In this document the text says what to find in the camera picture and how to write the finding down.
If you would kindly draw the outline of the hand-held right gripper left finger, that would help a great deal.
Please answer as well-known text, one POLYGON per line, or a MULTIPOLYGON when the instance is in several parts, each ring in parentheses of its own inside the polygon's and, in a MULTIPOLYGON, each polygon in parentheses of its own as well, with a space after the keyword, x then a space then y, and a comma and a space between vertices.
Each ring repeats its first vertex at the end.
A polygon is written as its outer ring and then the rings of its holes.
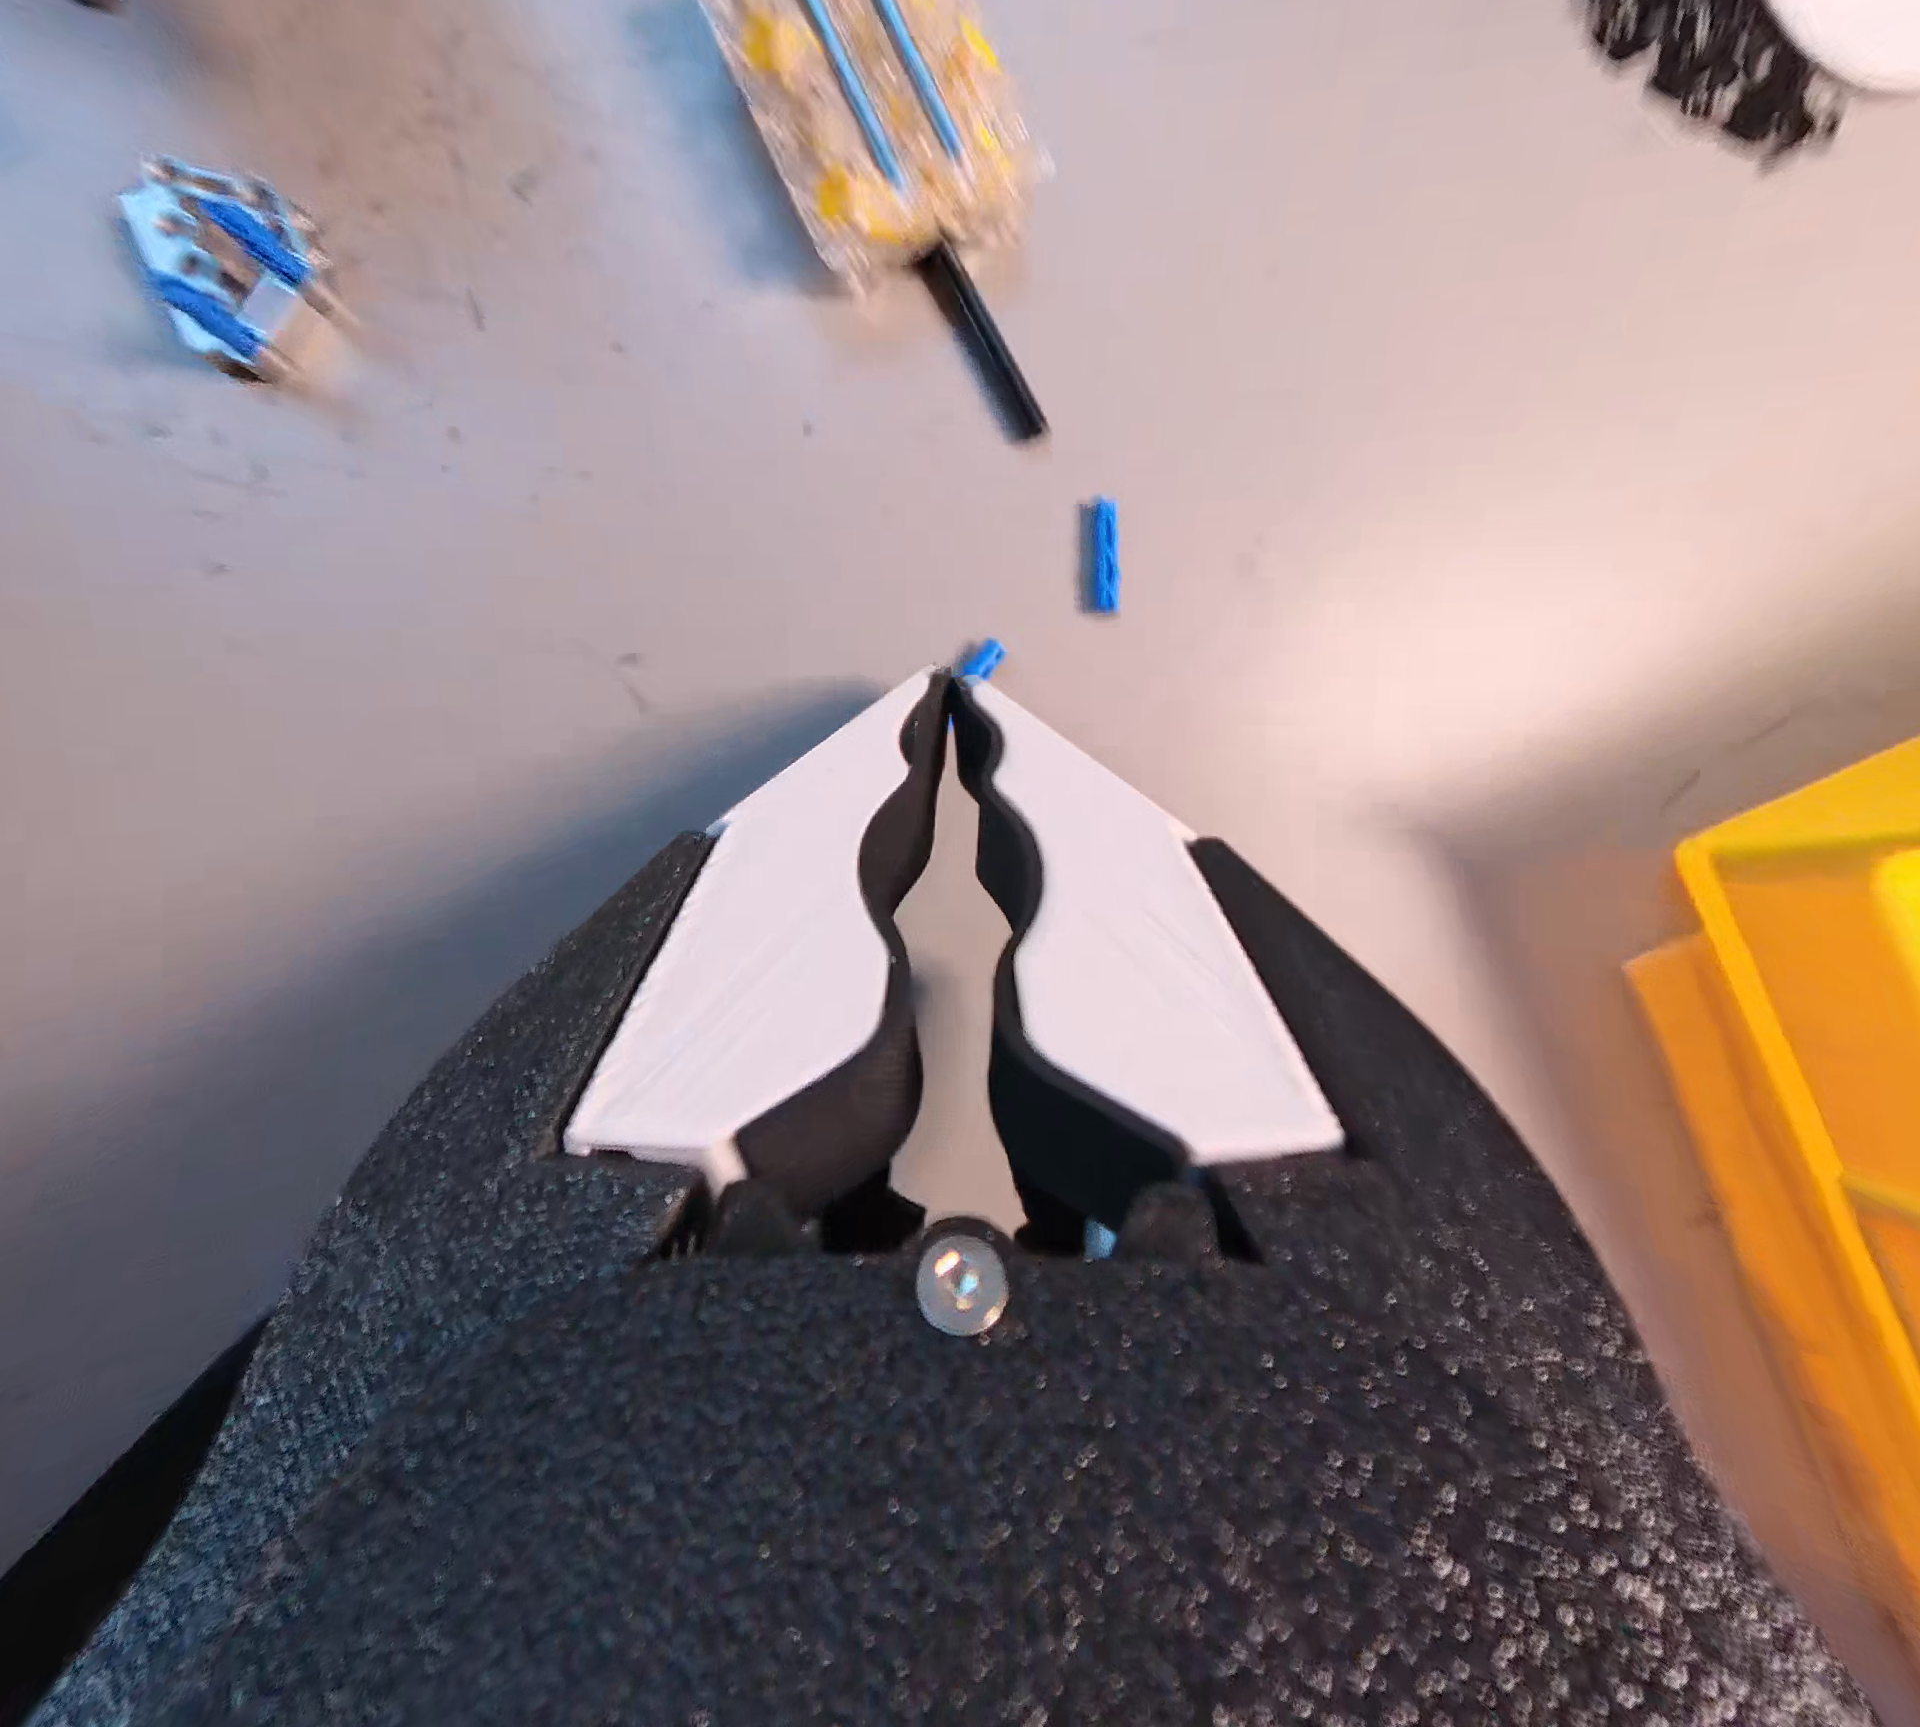
POLYGON ((563 1126, 573 1158, 850 1192, 922 1100, 897 908, 928 862, 945 670, 919 670, 705 832, 563 1126))

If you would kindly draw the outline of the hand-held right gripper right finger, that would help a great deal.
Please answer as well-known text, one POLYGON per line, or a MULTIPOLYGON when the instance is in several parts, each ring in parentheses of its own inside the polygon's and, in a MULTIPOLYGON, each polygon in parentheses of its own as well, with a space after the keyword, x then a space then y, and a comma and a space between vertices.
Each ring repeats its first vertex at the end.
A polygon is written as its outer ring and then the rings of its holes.
POLYGON ((954 746, 1006 924, 987 1104, 1027 1216, 1117 1234, 1145 1190, 1340 1156, 1202 838, 995 684, 954 686, 954 746))

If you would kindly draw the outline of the clear engine block model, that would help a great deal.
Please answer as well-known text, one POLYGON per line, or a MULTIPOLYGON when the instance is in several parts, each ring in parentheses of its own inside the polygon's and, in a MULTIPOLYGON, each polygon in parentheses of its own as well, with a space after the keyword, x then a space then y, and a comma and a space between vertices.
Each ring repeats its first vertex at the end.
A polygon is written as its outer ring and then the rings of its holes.
POLYGON ((1041 405, 971 277, 1026 235, 1050 167, 978 0, 696 0, 797 227, 831 281, 914 281, 1001 431, 1041 405))

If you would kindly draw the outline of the yellow plastic bin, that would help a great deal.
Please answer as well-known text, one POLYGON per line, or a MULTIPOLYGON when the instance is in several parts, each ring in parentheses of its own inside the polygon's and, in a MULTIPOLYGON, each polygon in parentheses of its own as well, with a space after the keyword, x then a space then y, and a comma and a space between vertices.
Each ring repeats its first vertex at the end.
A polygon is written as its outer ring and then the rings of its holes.
POLYGON ((1917 1622, 1917 742, 1679 840, 1625 964, 1869 1598, 1917 1622))

